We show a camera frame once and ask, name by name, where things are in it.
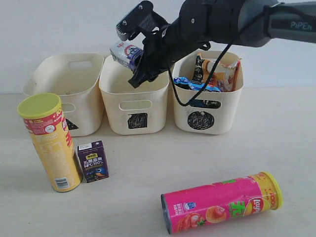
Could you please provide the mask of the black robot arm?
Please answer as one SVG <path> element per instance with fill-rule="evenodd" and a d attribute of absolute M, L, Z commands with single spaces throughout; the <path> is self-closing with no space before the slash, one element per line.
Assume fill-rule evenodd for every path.
<path fill-rule="evenodd" d="M 316 4 L 277 0 L 187 0 L 173 23 L 140 2 L 125 18 L 130 39 L 143 34 L 143 54 L 129 83 L 154 81 L 175 62 L 210 42 L 264 46 L 273 38 L 316 40 Z"/>

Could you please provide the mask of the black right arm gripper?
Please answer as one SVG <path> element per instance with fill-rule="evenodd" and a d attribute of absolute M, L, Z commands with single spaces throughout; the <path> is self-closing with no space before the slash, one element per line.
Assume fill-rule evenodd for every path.
<path fill-rule="evenodd" d="M 143 41 L 144 53 L 128 81 L 138 88 L 145 82 L 153 82 L 170 69 L 175 62 L 197 49 L 209 50 L 209 40 L 197 32 L 197 24 L 173 22 L 162 31 Z"/>

